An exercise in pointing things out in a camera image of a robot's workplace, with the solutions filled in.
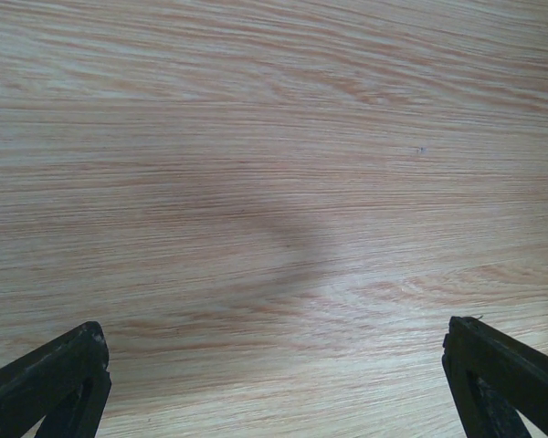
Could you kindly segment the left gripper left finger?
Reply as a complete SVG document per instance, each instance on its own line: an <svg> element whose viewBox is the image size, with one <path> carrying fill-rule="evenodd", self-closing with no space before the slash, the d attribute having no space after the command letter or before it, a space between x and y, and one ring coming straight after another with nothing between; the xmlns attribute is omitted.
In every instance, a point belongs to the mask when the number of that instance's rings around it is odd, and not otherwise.
<svg viewBox="0 0 548 438"><path fill-rule="evenodd" d="M93 437L111 391L101 325L80 324L0 369L0 437Z"/></svg>

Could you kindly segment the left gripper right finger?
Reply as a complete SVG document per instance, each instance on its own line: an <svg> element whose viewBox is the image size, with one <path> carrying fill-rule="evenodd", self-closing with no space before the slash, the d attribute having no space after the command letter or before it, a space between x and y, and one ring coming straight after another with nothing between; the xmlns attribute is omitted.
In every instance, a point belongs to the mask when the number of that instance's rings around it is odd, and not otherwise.
<svg viewBox="0 0 548 438"><path fill-rule="evenodd" d="M468 437L548 436L548 356L473 317L453 317L442 365Z"/></svg>

